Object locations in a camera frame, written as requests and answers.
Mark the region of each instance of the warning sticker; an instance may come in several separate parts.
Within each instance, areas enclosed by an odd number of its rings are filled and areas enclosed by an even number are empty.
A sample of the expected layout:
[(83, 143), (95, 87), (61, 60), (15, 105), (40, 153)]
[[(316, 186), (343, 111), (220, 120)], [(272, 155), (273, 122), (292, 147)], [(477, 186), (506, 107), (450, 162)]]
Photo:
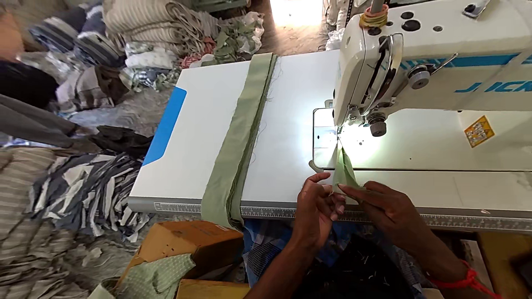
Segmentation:
[(465, 129), (464, 133), (471, 148), (495, 136), (495, 132), (493, 132), (485, 115)]

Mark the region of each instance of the brand logo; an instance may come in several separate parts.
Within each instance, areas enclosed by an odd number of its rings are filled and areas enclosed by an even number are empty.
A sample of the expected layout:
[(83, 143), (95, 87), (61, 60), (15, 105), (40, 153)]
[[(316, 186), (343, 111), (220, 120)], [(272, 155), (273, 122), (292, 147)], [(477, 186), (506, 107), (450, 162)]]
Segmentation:
[[(468, 93), (476, 90), (482, 82), (474, 83), (466, 89), (457, 89), (455, 93)], [(496, 93), (507, 93), (507, 92), (532, 92), (532, 81), (511, 81), (511, 82), (495, 82), (493, 85), (488, 87), (485, 91), (487, 92), (496, 92)]]

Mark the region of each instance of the cardboard box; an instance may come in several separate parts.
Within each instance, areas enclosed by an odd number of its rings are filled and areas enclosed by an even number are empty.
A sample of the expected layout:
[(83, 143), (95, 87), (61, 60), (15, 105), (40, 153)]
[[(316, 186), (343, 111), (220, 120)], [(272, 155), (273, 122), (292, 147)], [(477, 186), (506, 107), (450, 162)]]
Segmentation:
[(176, 299), (242, 299), (249, 291), (248, 284), (182, 279)]
[(190, 253), (196, 266), (184, 278), (197, 278), (230, 265), (242, 255), (241, 232), (208, 221), (166, 221), (156, 223), (117, 282), (120, 285), (131, 267), (168, 256)]

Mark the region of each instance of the industrial sewing machine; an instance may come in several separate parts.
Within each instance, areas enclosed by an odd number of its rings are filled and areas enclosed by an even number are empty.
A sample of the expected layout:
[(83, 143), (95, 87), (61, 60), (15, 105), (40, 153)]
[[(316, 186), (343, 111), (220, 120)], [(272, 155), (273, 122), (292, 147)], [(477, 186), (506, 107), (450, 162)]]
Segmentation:
[(530, 0), (402, 6), (380, 28), (354, 16), (314, 112), (315, 166), (334, 168), (339, 137), (358, 169), (532, 169), (530, 16)]

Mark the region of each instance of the red bracelet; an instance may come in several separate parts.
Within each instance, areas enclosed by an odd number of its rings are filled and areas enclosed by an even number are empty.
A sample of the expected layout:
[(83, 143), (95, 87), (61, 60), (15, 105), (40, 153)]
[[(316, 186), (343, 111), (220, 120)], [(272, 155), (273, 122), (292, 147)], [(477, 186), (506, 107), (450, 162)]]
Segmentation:
[(429, 277), (430, 282), (435, 284), (438, 288), (467, 288), (467, 287), (471, 287), (471, 288), (474, 288), (475, 290), (478, 290), (480, 292), (486, 293), (486, 294), (488, 294), (489, 296), (491, 296), (491, 297), (493, 297), (495, 299), (502, 299), (501, 295), (497, 295), (497, 294), (493, 293), (487, 287), (485, 287), (483, 284), (481, 284), (481, 283), (479, 283), (477, 281), (477, 279), (476, 279), (477, 278), (477, 272), (475, 270), (473, 270), (472, 268), (470, 268), (469, 264), (466, 261), (462, 261), (462, 263), (464, 263), (467, 266), (467, 268), (468, 268), (468, 271), (467, 271), (467, 274), (466, 274), (464, 280), (459, 280), (459, 281), (456, 281), (454, 283), (444, 283), (443, 281), (439, 281), (439, 280), (432, 279), (432, 278)]

